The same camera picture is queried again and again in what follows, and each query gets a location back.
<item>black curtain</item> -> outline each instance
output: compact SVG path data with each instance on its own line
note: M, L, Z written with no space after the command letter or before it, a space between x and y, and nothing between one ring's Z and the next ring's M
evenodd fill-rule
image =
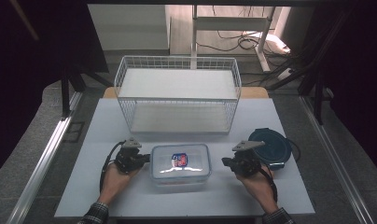
M35 116L44 88L61 79L64 68L79 64L108 72L85 2L18 3L39 39L33 39L10 1L0 0L0 167Z
M357 2L322 70L332 108L377 166L376 2Z

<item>hand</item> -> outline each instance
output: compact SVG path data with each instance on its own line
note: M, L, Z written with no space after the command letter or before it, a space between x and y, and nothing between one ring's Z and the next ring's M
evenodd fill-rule
M110 205L114 198L128 186L131 178L138 172L139 169L124 174L114 162L110 163L106 170L104 186L98 202Z
M272 174L266 166L262 166L261 169L269 175ZM258 200L266 214L271 214L278 210L278 205L273 200L273 192L270 183L263 174L257 172L250 177L243 177L241 175L236 175L236 177L244 184L247 192Z

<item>white table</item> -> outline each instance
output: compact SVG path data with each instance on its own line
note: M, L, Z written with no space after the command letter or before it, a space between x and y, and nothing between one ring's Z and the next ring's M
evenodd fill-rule
M130 134L118 101L101 99L55 217L82 217L88 211L99 196L99 177L106 156L117 142L131 136L143 145L142 154L160 145L204 143L209 147L213 173L198 189L160 189L151 182L146 164L111 204L111 217L261 216L259 204L221 162L223 157L232 157L231 149L258 128L285 135L272 99L241 99L229 134ZM284 169L275 172L274 178L279 206L290 214L314 213L293 157Z

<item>plaid sleeve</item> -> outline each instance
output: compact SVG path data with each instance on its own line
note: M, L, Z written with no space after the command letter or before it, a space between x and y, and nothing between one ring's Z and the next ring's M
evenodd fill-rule
M280 208L278 211L265 215L262 218L264 224L295 224L296 222L290 217L284 208Z
M77 224L103 224L109 217L108 207L104 203L93 203L90 210Z

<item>white wire basket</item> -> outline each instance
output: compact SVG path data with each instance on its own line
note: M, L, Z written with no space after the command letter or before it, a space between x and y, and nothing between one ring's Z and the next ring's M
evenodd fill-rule
M132 133L228 133L241 79L233 58L125 56L115 92Z

